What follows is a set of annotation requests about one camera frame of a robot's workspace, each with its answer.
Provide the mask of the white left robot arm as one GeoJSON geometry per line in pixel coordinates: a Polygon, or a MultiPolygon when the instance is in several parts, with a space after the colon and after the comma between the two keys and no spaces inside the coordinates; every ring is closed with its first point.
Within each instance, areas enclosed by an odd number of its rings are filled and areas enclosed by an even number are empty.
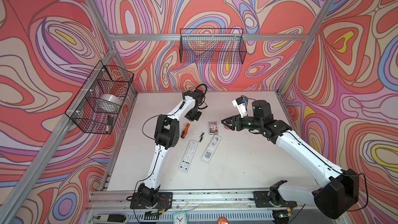
{"type": "Polygon", "coordinates": [[[154,207],[159,201],[160,178],[169,152],[174,148],[181,135],[180,120],[199,120],[206,90],[195,88],[182,94],[182,100],[167,114],[157,115],[153,139],[155,142],[154,157],[147,176],[137,182],[133,200],[140,200],[147,207],[154,207]]]}

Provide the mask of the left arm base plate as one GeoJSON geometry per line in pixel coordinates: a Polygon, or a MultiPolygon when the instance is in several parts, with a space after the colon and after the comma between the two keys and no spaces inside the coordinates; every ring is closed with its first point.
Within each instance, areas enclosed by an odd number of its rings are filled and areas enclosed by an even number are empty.
{"type": "Polygon", "coordinates": [[[142,194],[132,195],[130,209],[169,209],[172,207],[173,193],[171,191],[159,192],[155,197],[144,197],[142,194]]]}

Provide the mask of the white remote with coloured buttons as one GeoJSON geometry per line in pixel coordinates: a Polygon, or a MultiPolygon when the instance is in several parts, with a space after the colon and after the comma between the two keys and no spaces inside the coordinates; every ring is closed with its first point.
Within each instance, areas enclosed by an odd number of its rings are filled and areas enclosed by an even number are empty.
{"type": "Polygon", "coordinates": [[[190,141],[190,143],[186,149],[186,152],[183,156],[183,159],[181,161],[181,164],[179,166],[179,169],[181,171],[187,172],[189,170],[189,167],[192,163],[192,160],[193,160],[195,151],[198,147],[198,144],[199,144],[199,142],[197,142],[197,141],[193,141],[193,140],[190,141]]]}

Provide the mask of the orange handled screwdriver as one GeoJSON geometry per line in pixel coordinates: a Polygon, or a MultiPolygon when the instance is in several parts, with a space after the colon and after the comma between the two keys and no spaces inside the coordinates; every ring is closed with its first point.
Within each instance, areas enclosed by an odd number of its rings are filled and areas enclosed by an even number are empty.
{"type": "Polygon", "coordinates": [[[187,136],[187,134],[188,134],[188,130],[189,130],[189,127],[190,127],[190,125],[191,125],[191,120],[187,123],[187,125],[186,125],[186,127],[183,129],[183,131],[182,131],[182,133],[181,133],[181,138],[182,139],[184,139],[186,136],[187,136]]]}

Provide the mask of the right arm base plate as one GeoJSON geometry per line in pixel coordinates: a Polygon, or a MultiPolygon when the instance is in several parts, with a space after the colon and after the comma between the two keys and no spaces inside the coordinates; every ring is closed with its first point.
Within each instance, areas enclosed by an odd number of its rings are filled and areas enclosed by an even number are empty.
{"type": "Polygon", "coordinates": [[[285,201],[279,195],[278,191],[254,191],[251,198],[257,208],[274,207],[274,208],[295,208],[297,203],[294,201],[285,201]]]}

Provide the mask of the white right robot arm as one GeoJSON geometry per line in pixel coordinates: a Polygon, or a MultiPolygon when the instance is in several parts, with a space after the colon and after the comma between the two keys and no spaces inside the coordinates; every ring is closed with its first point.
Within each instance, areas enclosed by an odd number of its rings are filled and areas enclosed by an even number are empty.
{"type": "Polygon", "coordinates": [[[247,113],[248,98],[241,96],[232,102],[239,113],[222,120],[232,131],[247,129],[259,134],[289,153],[314,178],[316,185],[295,185],[280,180],[269,188],[267,201],[279,207],[288,202],[316,206],[326,217],[338,219],[359,201],[360,175],[344,170],[309,146],[284,121],[273,117],[265,100],[252,103],[253,115],[247,113]]]}

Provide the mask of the white remote control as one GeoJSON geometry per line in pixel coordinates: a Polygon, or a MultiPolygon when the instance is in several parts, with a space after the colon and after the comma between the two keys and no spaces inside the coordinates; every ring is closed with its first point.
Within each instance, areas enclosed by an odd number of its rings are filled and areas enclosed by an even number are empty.
{"type": "Polygon", "coordinates": [[[222,140],[222,137],[219,135],[214,135],[209,142],[205,152],[203,153],[201,159],[207,163],[210,163],[212,157],[214,156],[214,153],[222,140]]]}

